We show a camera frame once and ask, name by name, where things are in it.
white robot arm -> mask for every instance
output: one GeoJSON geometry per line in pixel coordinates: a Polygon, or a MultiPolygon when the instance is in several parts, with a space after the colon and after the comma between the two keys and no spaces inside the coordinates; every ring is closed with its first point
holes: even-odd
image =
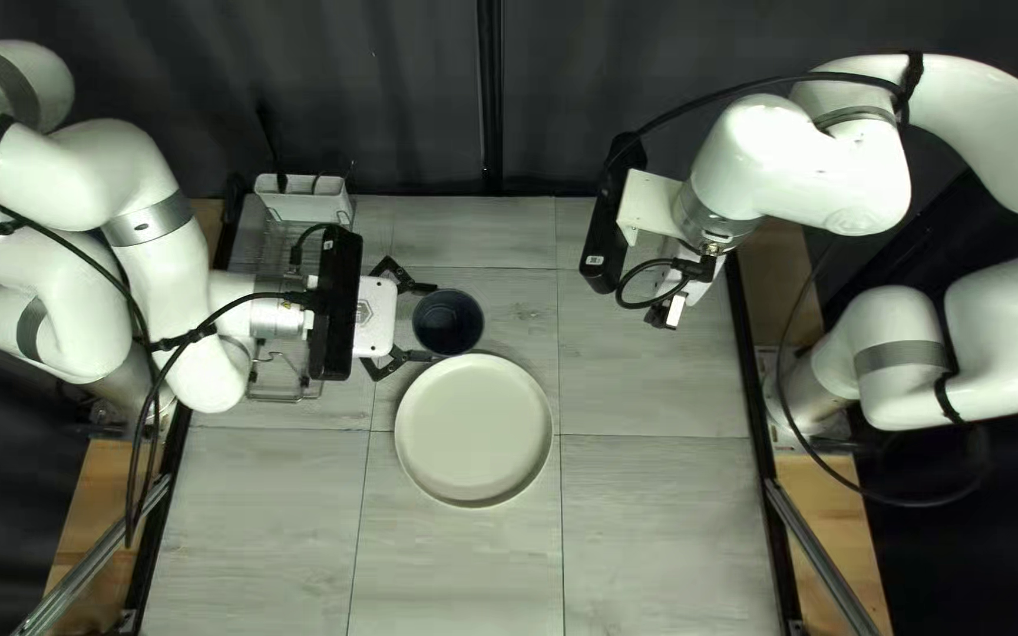
{"type": "MultiPolygon", "coordinates": [[[[908,55],[863,55],[814,70],[901,83],[911,63],[908,55]]],[[[945,139],[996,199],[1018,213],[1018,79],[978,62],[924,55],[908,113],[910,123],[945,139]]],[[[883,232],[910,206],[897,126],[892,95],[873,85],[805,81],[789,99],[743,97],[714,124],[686,182],[632,170],[616,221],[665,227],[662,233],[689,243],[670,254],[684,259],[734,249],[765,216],[843,235],[883,232]],[[675,191],[655,196],[644,183],[657,182],[675,191]],[[669,221],[645,221],[666,218],[668,205],[669,221]]],[[[680,279],[672,271],[658,293],[680,279]]],[[[684,304],[708,287],[686,285],[684,304]]],[[[683,303],[679,296],[667,302],[667,326],[677,326],[683,303]]],[[[817,432],[828,415],[855,401],[870,424],[886,429],[950,423],[946,404],[964,420],[1018,413],[1018,259],[954,283],[946,319],[960,372],[943,380],[947,345],[924,294],[888,286],[856,297],[834,331],[785,375],[799,428],[817,432]]],[[[774,384],[770,378],[766,400],[785,424],[774,384]]]]}
{"type": "MultiPolygon", "coordinates": [[[[856,296],[834,329],[784,373],[796,426],[819,432],[856,401],[866,421],[900,431],[952,423],[944,398],[966,421],[1018,413],[1018,257],[949,286],[945,316],[959,372],[949,368],[934,303],[911,287],[856,296]]],[[[771,417],[786,426],[775,373],[765,385],[771,417]]]]}
{"type": "MultiPolygon", "coordinates": [[[[862,55],[815,71],[900,82],[906,55],[862,55]]],[[[910,123],[947,141],[1018,213],[1018,79],[949,55],[924,55],[910,123]]],[[[910,207],[910,172],[892,96],[872,85],[799,83],[787,100],[750,95],[714,124],[671,210],[691,244],[729,247],[765,216],[842,235],[890,229],[910,207]]]]}
{"type": "MultiPolygon", "coordinates": [[[[72,95],[69,70],[54,53],[0,42],[0,205],[59,231],[115,274],[103,246],[79,233],[99,227],[152,338],[185,334],[218,307],[212,307],[206,240],[188,201],[155,142],[130,123],[94,120],[44,135],[68,113],[72,95]]],[[[229,286],[241,296],[253,291],[253,279],[229,286]]],[[[248,336],[248,329],[238,335],[248,336]]],[[[122,365],[143,368],[131,344],[123,297],[100,274],[30,227],[0,235],[0,349],[66,382],[135,379],[143,399],[147,373],[118,372],[122,365]]],[[[162,367],[171,353],[153,355],[162,367]]],[[[219,412],[242,396],[247,369],[248,356],[232,361],[210,336],[188,346],[166,381],[192,409],[219,412]]]]}

wooden board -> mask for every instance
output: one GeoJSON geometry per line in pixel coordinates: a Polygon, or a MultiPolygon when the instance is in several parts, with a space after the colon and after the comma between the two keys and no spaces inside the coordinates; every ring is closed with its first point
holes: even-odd
{"type": "MultiPolygon", "coordinates": [[[[829,456],[825,460],[841,475],[858,482],[852,457],[829,456]]],[[[894,634],[862,498],[835,481],[806,455],[776,456],[776,474],[828,556],[847,579],[847,584],[874,619],[879,631],[884,636],[894,634]]],[[[846,620],[795,537],[789,534],[788,542],[792,544],[799,611],[807,633],[811,636],[849,634],[851,629],[846,620]]]]}
{"type": "MultiPolygon", "coordinates": [[[[190,208],[207,238],[207,253],[213,263],[219,236],[222,234],[223,203],[218,199],[193,199],[190,208]]],[[[131,444],[126,441],[90,443],[80,475],[77,476],[77,488],[73,493],[69,513],[65,516],[65,525],[61,529],[61,540],[53,558],[53,567],[50,568],[47,592],[89,553],[106,529],[123,516],[124,488],[130,458],[131,444]]],[[[148,465],[147,453],[142,453],[140,462],[143,478],[144,468],[148,465]]],[[[131,548],[121,546],[113,555],[57,626],[50,630],[50,634],[104,633],[115,625],[124,606],[124,596],[128,594],[139,539],[139,532],[136,532],[131,548]]]]}
{"type": "MultiPolygon", "coordinates": [[[[803,230],[794,223],[766,220],[738,249],[744,300],[749,306],[752,343],[775,346],[803,282],[811,274],[803,230]]],[[[814,344],[824,335],[823,312],[815,290],[809,292],[788,341],[814,344]]]]}

white bracket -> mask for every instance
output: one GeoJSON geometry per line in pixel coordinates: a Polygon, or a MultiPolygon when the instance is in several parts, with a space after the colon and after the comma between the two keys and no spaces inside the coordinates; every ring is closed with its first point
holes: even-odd
{"type": "Polygon", "coordinates": [[[670,213],[683,184],[682,181],[659,177],[658,174],[641,170],[631,169],[627,173],[627,183],[623,185],[623,196],[619,201],[619,215],[615,218],[615,224],[619,225],[628,245],[634,244],[639,230],[686,239],[670,213]]]}
{"type": "Polygon", "coordinates": [[[279,192],[276,174],[260,174],[253,192],[280,223],[339,223],[351,225],[354,214],[343,177],[286,174],[285,191],[279,192]]]}

black pole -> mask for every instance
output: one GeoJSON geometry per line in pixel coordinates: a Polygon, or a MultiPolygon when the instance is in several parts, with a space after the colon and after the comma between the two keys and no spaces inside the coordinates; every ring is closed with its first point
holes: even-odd
{"type": "Polygon", "coordinates": [[[480,83],[482,183],[487,195],[502,193],[504,63],[501,0],[477,0],[477,77],[480,83]]]}
{"type": "Polygon", "coordinates": [[[769,556],[772,560],[773,580],[776,584],[776,600],[781,611],[781,634],[793,636],[793,625],[799,624],[799,592],[796,590],[795,571],[792,566],[792,548],[788,544],[787,529],[781,516],[765,494],[765,480],[777,480],[776,459],[769,438],[769,415],[765,410],[765,398],[760,385],[760,372],[756,369],[755,350],[752,346],[752,331],[749,327],[749,308],[744,301],[744,283],[738,254],[734,251],[725,259],[725,276],[728,283],[729,308],[733,313],[733,329],[736,334],[736,353],[741,361],[741,384],[749,413],[749,438],[752,454],[756,460],[756,473],[760,477],[756,488],[764,501],[761,512],[765,521],[765,536],[769,539],[769,556]]]}

white dish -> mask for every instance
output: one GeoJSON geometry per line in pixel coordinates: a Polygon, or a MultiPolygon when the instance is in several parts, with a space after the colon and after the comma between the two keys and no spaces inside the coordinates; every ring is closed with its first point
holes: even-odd
{"type": "Polygon", "coordinates": [[[399,464],[431,497],[468,508],[519,494],[552,447],[541,385],[496,355],[449,357],[410,385],[395,418],[399,464]]]}

